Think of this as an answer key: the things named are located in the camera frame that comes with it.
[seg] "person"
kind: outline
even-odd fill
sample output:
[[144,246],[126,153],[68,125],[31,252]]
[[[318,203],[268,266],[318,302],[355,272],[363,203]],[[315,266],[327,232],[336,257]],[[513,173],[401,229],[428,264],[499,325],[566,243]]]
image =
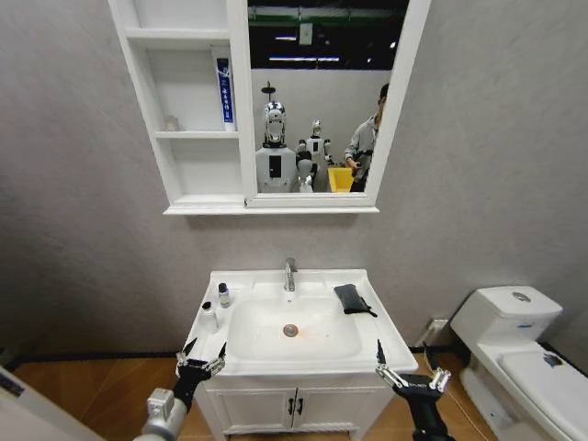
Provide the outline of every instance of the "person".
[[379,90],[378,110],[375,115],[363,122],[351,137],[349,147],[345,149],[345,162],[353,170],[354,179],[351,185],[351,192],[362,192],[366,188],[368,180],[371,156],[378,137],[379,124],[382,119],[382,112],[386,105],[388,95],[388,84]]

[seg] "toilet seat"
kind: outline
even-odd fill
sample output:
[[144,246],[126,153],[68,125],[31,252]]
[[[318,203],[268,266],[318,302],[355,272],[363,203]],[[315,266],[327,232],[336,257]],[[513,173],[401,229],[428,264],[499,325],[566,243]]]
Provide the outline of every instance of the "toilet seat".
[[588,440],[588,378],[547,351],[505,354],[498,364],[562,432]]

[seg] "soap bottle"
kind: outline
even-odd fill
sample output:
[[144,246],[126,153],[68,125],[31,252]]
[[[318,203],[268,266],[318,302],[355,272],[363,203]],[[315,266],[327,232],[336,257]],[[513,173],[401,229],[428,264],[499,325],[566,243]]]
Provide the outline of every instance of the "soap bottle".
[[202,324],[211,334],[214,334],[219,330],[217,314],[212,309],[212,304],[209,301],[202,303]]
[[229,308],[231,306],[231,295],[226,283],[219,284],[219,303],[222,308]]

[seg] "toilet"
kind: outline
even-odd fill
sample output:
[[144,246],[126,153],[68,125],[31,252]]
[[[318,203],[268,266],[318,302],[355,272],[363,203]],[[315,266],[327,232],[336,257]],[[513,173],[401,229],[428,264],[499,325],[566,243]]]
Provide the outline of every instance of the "toilet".
[[561,311],[531,287],[481,288],[451,321],[471,351],[461,382],[501,441],[588,441],[588,378],[537,343]]

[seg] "yellow bin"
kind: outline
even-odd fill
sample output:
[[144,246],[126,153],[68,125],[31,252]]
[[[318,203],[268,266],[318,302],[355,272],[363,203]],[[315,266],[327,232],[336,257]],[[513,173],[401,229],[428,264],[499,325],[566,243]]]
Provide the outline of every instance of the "yellow bin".
[[333,193],[349,193],[353,184],[350,168],[329,168],[329,184]]

